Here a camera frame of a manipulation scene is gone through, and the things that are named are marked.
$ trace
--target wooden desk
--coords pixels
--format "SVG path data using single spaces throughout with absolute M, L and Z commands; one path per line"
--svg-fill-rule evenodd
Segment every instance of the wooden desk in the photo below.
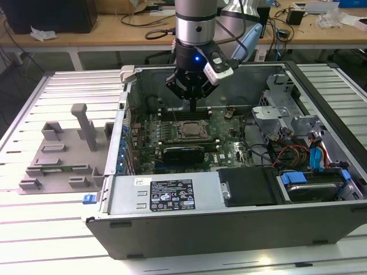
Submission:
M 314 2 L 316 0 L 305 0 L 304 2 Z M 270 11 L 273 17 L 279 10 L 290 6 L 293 0 L 280 0 L 281 7 L 273 7 Z M 341 9 L 341 11 L 350 15 L 367 17 L 366 9 Z M 300 26 L 292 26 L 294 28 L 294 37 L 287 44 L 287 49 L 359 49 L 367 47 L 367 32 L 362 32 L 356 27 L 343 25 L 342 27 L 334 27 L 321 29 L 316 24 L 318 15 L 307 15 L 302 19 Z M 279 19 L 286 20 L 287 14 L 281 15 Z M 282 29 L 290 28 L 281 23 L 276 22 L 276 26 Z M 272 30 L 266 28 L 264 38 L 259 41 L 255 61 L 263 61 L 267 50 L 273 39 Z
M 272 8 L 271 15 L 278 10 L 289 7 L 292 0 L 280 0 L 279 8 Z M 367 16 L 367 9 L 342 9 L 342 11 L 359 16 Z M 143 24 L 157 19 L 161 16 L 150 16 L 149 14 L 134 15 L 131 23 Z M 279 17 L 285 20 L 286 15 Z M 300 26 L 294 26 L 295 35 L 287 45 L 288 49 L 357 49 L 367 48 L 367 33 L 352 26 L 344 25 L 341 28 L 321 29 L 315 23 L 317 16 L 308 15 L 302 20 Z M 0 33 L 4 32 L 2 21 L 0 21 Z M 167 19 L 165 29 L 174 26 L 174 17 Z M 288 28 L 281 22 L 277 27 Z M 27 52 L 67 52 L 70 54 L 76 70 L 83 70 L 79 58 L 80 52 L 105 52 L 105 51 L 129 51 L 129 50 L 169 50 L 171 48 L 172 36 L 159 40 L 145 40 L 144 35 L 157 27 L 137 28 L 122 25 L 115 15 L 99 15 L 93 30 L 88 34 L 60 33 L 55 40 L 40 42 L 30 35 L 15 35 L 14 39 Z M 262 61 L 272 42 L 272 32 L 268 27 L 264 38 L 259 40 L 257 46 L 256 60 Z M 11 39 L 6 35 L 1 36 L 0 45 L 7 52 L 20 52 Z

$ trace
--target white cable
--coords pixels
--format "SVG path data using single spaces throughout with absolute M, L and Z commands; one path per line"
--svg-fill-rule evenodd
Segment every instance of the white cable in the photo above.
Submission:
M 29 80 L 28 80 L 28 78 L 27 78 L 27 71 L 28 71 L 28 68 L 29 68 L 29 66 L 30 66 L 30 63 L 31 63 L 31 61 L 32 61 L 32 59 L 33 59 L 33 57 L 34 57 L 34 55 L 35 55 L 36 53 L 33 53 L 32 54 L 32 56 L 31 56 L 31 58 L 29 59 L 29 61 L 28 61 L 28 65 L 27 65 L 27 68 L 25 68 L 25 75 L 24 75 L 24 77 L 25 77 L 25 80 L 28 82 L 28 83 L 30 83 L 29 82 Z

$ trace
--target black cable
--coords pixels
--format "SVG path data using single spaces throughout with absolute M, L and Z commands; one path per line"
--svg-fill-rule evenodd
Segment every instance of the black cable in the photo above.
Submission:
M 291 28 L 291 30 L 292 30 L 292 32 L 291 32 L 291 37 L 288 37 L 288 38 L 286 38 L 286 39 L 282 39 L 282 38 L 279 38 L 279 37 L 277 37 L 275 34 L 274 34 L 274 37 L 276 37 L 276 39 L 278 40 L 278 41 L 280 41 L 280 42 L 282 42 L 282 43 L 284 43 L 284 46 L 283 46 L 283 54 L 281 54 L 281 56 L 279 57 L 279 60 L 281 60 L 284 56 L 285 56 L 285 54 L 286 54 L 286 50 L 287 50 L 287 44 L 293 39 L 293 37 L 294 37 L 294 34 L 295 34 L 295 32 L 294 32 L 294 28 L 290 25 L 290 24 L 288 24 L 286 21 L 284 21 L 284 20 L 281 20 L 281 19 L 278 19 L 278 18 L 270 18 L 270 20 L 278 20 L 278 21 L 280 21 L 280 22 L 282 22 L 282 23 L 284 23 L 285 25 L 287 25 L 288 27 L 290 27 Z
M 37 62 L 35 62 L 34 60 L 33 60 L 33 58 L 25 51 L 25 50 L 23 50 L 23 48 L 22 47 L 20 47 L 19 46 L 19 44 L 18 43 L 16 43 L 16 41 L 14 40 L 14 38 L 11 36 L 11 34 L 10 34 L 10 32 L 9 32 L 9 30 L 7 29 L 7 27 L 6 27 L 6 23 L 7 23 L 7 20 L 5 20 L 4 22 L 3 22 L 3 25 L 4 25 L 4 28 L 5 28 L 5 31 L 6 31 L 6 33 L 7 33 L 7 35 L 9 36 L 9 38 L 14 42 L 14 44 L 16 44 L 16 46 L 22 51 L 22 52 L 24 52 L 31 60 L 32 60 L 32 62 L 42 71 L 42 72 L 45 72 L 45 70 L 43 70 L 42 69 L 42 67 L 41 66 L 39 66 L 39 64 L 37 63 Z
M 288 13 L 290 9 L 291 9 L 291 8 L 290 8 L 290 7 L 288 7 L 288 8 L 283 9 L 283 10 L 278 10 L 278 11 L 274 14 L 274 17 L 275 17 L 275 18 L 278 18 L 278 17 L 280 17 L 282 14 L 286 14 L 286 13 Z
M 162 33 L 162 34 L 159 35 L 159 36 L 151 36 L 154 33 Z M 147 32 L 145 34 L 145 39 L 146 40 L 156 40 L 156 39 L 160 39 L 164 36 L 167 36 L 169 34 L 171 34 L 173 36 L 176 34 L 174 27 L 172 29 L 167 29 L 167 30 L 151 30 L 150 32 Z
M 131 24 L 131 23 L 127 23 L 127 22 L 124 22 L 124 19 L 126 17 L 129 17 L 130 15 L 125 15 L 124 17 L 121 18 L 120 22 L 124 25 L 127 25 L 127 26 L 130 26 L 130 27 L 136 27 L 136 28 L 148 28 L 148 27 L 154 27 L 154 25 L 156 25 L 157 23 L 160 23 L 168 18 L 171 18 L 171 17 L 174 17 L 176 16 L 175 14 L 174 15 L 169 15 L 169 16 L 166 16 L 164 18 L 161 18 L 159 20 L 155 20 L 153 22 L 149 22 L 149 23 L 146 23 L 146 24 L 141 24 L 141 25 L 136 25 L 136 24 Z
M 245 35 L 246 33 L 246 18 L 245 18 L 245 8 L 243 6 L 243 3 L 242 1 L 239 1 L 240 2 L 240 7 L 241 7 L 241 13 L 242 13 L 242 19 L 243 19 L 243 31 L 242 33 L 239 35 L 239 36 L 236 36 L 236 39 L 240 39 L 242 36 Z M 234 39 L 233 37 L 232 38 L 227 38 L 227 39 L 223 39 L 223 40 L 219 40 L 219 41 L 216 41 L 216 44 L 218 45 L 221 45 L 221 44 L 226 44 L 226 43 L 230 43 L 230 42 L 233 42 L 235 41 L 236 39 Z
M 245 50 L 245 55 L 243 56 L 243 58 L 241 58 L 239 60 L 239 62 L 243 62 L 247 57 L 248 57 L 248 49 L 247 47 L 233 34 L 231 33 L 230 30 L 228 30 L 221 22 L 219 22 L 218 20 L 216 21 L 217 24 L 226 32 L 228 33 L 231 37 L 235 38 L 237 43 L 240 44 L 240 46 Z
M 273 22 L 272 22 L 270 16 L 269 16 L 269 19 L 268 20 L 270 21 L 270 26 L 271 26 L 271 29 L 272 29 L 272 32 L 273 32 L 273 40 L 271 42 L 271 45 L 270 45 L 270 48 L 269 48 L 267 54 L 265 55 L 265 60 L 266 60 L 266 58 L 268 58 L 268 56 L 269 56 L 269 54 L 271 52 L 271 49 L 273 48 L 273 45 L 274 45 L 274 43 L 276 41 L 275 21 L 273 20 Z
M 9 122 L 6 121 L 5 115 L 4 115 L 4 113 L 2 111 L 0 111 L 0 115 L 2 116 L 2 119 L 5 122 L 5 124 L 8 125 L 8 126 L 10 126 L 11 123 L 9 123 Z

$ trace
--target warning label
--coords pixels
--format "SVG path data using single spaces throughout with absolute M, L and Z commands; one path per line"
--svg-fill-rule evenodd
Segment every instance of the warning label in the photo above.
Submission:
M 150 183 L 150 210 L 174 211 L 195 209 L 191 179 L 164 180 Z

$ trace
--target wire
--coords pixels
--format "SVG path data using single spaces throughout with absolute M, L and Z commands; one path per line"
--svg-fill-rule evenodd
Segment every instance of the wire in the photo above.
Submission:
M 283 24 L 285 24 L 285 25 L 287 25 L 290 29 L 291 29 L 291 35 L 290 35 L 290 37 L 288 37 L 288 38 L 286 38 L 286 39 L 284 39 L 284 38 L 281 38 L 281 37 L 279 37 L 279 35 L 278 35 L 278 37 L 276 38 L 277 40 L 279 40 L 280 42 L 282 42 L 282 43 L 284 43 L 284 47 L 283 47 L 283 54 L 282 55 L 280 55 L 280 58 L 279 58 L 279 60 L 281 60 L 284 56 L 285 56 L 285 54 L 286 54 L 286 49 L 287 49 L 287 44 L 293 39 L 293 37 L 294 37 L 294 34 L 295 34 L 295 32 L 294 32 L 294 28 L 290 25 L 290 24 L 288 24 L 286 21 L 284 21 L 284 20 L 281 20 L 281 19 L 279 19 L 279 18 L 270 18 L 270 20 L 273 20 L 273 22 L 274 22 L 274 20 L 278 20 L 278 21 L 280 21 L 280 22 L 282 22 Z
M 151 36 L 154 33 L 162 33 L 162 34 L 160 36 Z M 164 36 L 168 36 L 169 34 L 175 35 L 175 28 L 167 29 L 167 30 L 151 30 L 150 32 L 147 32 L 145 34 L 145 39 L 146 40 L 156 40 Z
M 274 17 L 275 17 L 275 18 L 278 18 L 278 17 L 280 17 L 282 14 L 286 14 L 286 13 L 288 13 L 290 9 L 291 9 L 291 8 L 290 8 L 290 7 L 288 7 L 288 8 L 286 8 L 286 9 L 278 10 L 278 11 L 274 14 Z
M 7 20 L 5 20 L 4 22 L 3 22 L 3 25 L 4 25 L 4 28 L 5 28 L 5 31 L 6 31 L 6 33 L 7 33 L 7 35 L 9 36 L 9 38 L 14 42 L 14 44 L 16 44 L 16 46 L 22 51 L 22 52 L 24 52 L 31 60 L 32 60 L 32 62 L 42 71 L 42 72 L 45 72 L 45 70 L 43 70 L 43 68 L 41 67 L 41 66 L 39 66 L 39 64 L 37 63 L 37 62 L 35 62 L 34 60 L 33 60 L 33 58 L 31 58 L 31 56 L 25 51 L 25 50 L 23 50 L 23 48 L 22 47 L 20 47 L 19 46 L 19 44 L 18 43 L 16 43 L 16 41 L 14 40 L 14 38 L 11 36 L 11 34 L 10 34 L 10 32 L 9 32 L 9 30 L 7 29 L 7 27 L 6 27 L 6 23 L 7 23 Z
M 273 45 L 274 45 L 274 43 L 275 43 L 275 39 L 276 39 L 276 38 L 275 38 L 275 36 L 276 36 L 276 31 L 275 31 L 275 21 L 274 21 L 274 20 L 272 21 L 272 19 L 270 18 L 270 16 L 269 16 L 268 20 L 269 20 L 269 23 L 270 23 L 270 25 L 271 25 L 271 29 L 272 29 L 273 40 L 272 40 L 271 45 L 270 45 L 270 48 L 269 48 L 269 50 L 268 50 L 268 52 L 267 52 L 267 54 L 266 54 L 266 56 L 265 56 L 265 60 L 266 60 L 266 58 L 269 56 L 270 51 L 271 51 L 271 49 L 273 48 Z
M 243 31 L 242 31 L 242 33 L 239 36 L 236 36 L 235 38 L 232 37 L 232 38 L 227 38 L 227 39 L 216 41 L 216 44 L 221 45 L 221 44 L 230 43 L 230 42 L 236 41 L 236 39 L 240 39 L 242 36 L 245 35 L 245 33 L 246 33 L 245 9 L 243 7 L 242 1 L 239 1 L 239 2 L 240 2 L 240 7 L 241 7 L 242 19 L 243 19 Z
M 124 19 L 126 18 L 126 17 L 129 17 L 130 15 L 128 14 L 128 15 L 125 15 L 124 17 L 122 17 L 121 19 L 120 19 L 120 22 L 122 23 L 122 24 L 124 24 L 124 25 L 127 25 L 127 26 L 130 26 L 130 27 L 136 27 L 136 28 L 150 28 L 150 27 L 156 27 L 157 26 L 157 24 L 158 23 L 160 23 L 160 22 L 162 22 L 162 21 L 164 21 L 164 20 L 166 20 L 166 19 L 168 19 L 168 18 L 171 18 L 171 17 L 174 17 L 174 16 L 176 16 L 175 14 L 174 15 L 169 15 L 169 16 L 166 16 L 166 17 L 164 17 L 164 18 L 161 18 L 161 19 L 159 19 L 159 20 L 155 20 L 155 21 L 153 21 L 153 22 L 149 22 L 149 23 L 146 23 L 146 24 L 140 24 L 140 25 L 136 25 L 136 24 L 131 24 L 131 23 L 127 23 L 127 22 L 124 22 Z
M 24 72 L 24 78 L 25 78 L 25 80 L 28 82 L 28 83 L 30 83 L 29 82 L 29 79 L 28 79 L 28 77 L 27 77 L 27 71 L 28 71 L 28 68 L 29 68 L 29 66 L 30 66 L 30 62 L 31 62 L 31 59 L 28 61 L 28 65 L 27 65 L 27 68 L 25 68 L 25 72 Z
M 243 57 L 239 60 L 240 63 L 242 63 L 247 57 L 248 57 L 248 49 L 247 47 L 233 34 L 231 33 L 230 30 L 228 30 L 221 22 L 219 22 L 218 20 L 216 21 L 216 23 L 219 25 L 219 27 L 221 27 L 226 33 L 228 33 L 231 37 L 235 38 L 237 43 L 244 49 L 245 54 L 243 55 Z
M 5 124 L 8 125 L 8 126 L 10 126 L 11 123 L 7 122 L 7 120 L 5 118 L 5 115 L 4 115 L 4 113 L 2 111 L 0 111 L 0 115 L 2 116 L 2 119 L 4 120 Z

